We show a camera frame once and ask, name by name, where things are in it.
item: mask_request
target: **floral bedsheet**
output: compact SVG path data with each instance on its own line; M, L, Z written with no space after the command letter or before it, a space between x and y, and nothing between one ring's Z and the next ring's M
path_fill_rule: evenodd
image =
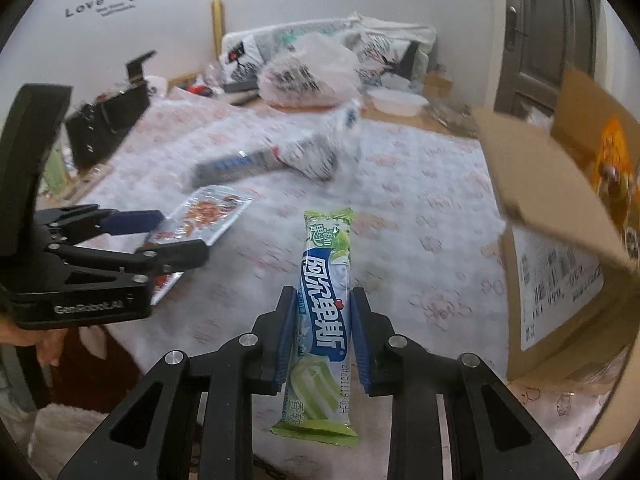
M169 214L187 197L182 183L196 161L296 138L318 121L317 114L234 108L173 92L153 103L113 157L113 173L84 202ZM213 246L209 263L187 272L150 318L111 325L110 332L145 371L175 348L189 355L216 350L272 310L283 286L296 284L303 211L350 205L357 213L353 285L365 288L372 309L431 352L474 352L504 377L507 299L498 247L504 221L479 143L363 121L362 148L356 186L342 195L294 170L232 183L256 200ZM139 243L139 237L101 237L93 246L132 251ZM280 394L254 397L254 451L304 478L386 478L391 400L366 397L352 367L357 448L270 434ZM535 388L513 393L581 476L615 457L613 448L574 453L602 398Z

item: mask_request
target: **snack package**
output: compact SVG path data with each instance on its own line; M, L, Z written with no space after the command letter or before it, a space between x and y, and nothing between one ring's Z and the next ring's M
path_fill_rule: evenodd
M165 218L145 239L143 247L204 240L208 246L231 227L254 198L225 186L207 186L195 191L178 209ZM151 305L158 304L182 272L164 274L156 278Z
M312 180L333 180L348 192L358 173L362 104L358 100L326 115L317 127L303 130L297 139L233 155L199 161L187 186L198 188L245 178L265 171L295 168Z
M357 442L349 422L353 216L350 208L329 214L305 212L298 330L282 418L271 433L340 446Z
M640 190L625 131L615 115L602 131L591 186L620 231L629 257L639 263Z

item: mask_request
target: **green ice pop package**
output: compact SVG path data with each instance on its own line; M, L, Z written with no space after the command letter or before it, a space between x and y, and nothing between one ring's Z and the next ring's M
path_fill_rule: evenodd
M306 211L306 243L298 289L298 329L282 419L271 432L352 446L349 284L350 208Z

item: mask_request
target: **finger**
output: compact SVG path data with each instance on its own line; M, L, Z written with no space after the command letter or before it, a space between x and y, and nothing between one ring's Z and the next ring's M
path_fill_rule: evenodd
M46 337L36 343L36 357L41 366L60 364L67 329L48 330Z
M0 343L13 346L32 346L46 336L44 330L23 330L7 319L0 319Z

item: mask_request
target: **white wall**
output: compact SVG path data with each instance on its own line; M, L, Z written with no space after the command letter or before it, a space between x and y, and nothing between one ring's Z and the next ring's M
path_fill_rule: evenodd
M502 74L502 55L504 53L504 31L507 21L507 0L494 0L494 33L491 43L491 59L487 76L484 106L491 110L495 107L495 96Z
M609 52L607 48L607 16L605 5L601 0L593 0L596 19L596 59L593 70L593 79L604 89L610 88L607 81L607 63L609 61Z
M104 0L136 8L76 12L95 1L36 0L25 13L0 53L0 124L26 82L72 85L76 104L124 81L125 63L148 50L158 54L146 73L167 77L201 70L213 55L212 0Z
M493 0L222 0L226 30L316 18L346 17L354 10L384 20L432 25L438 62L454 81L455 97L484 104L494 34Z
M596 81L640 120L640 53L607 0L600 0L598 25L598 39L606 32L607 46L605 71Z

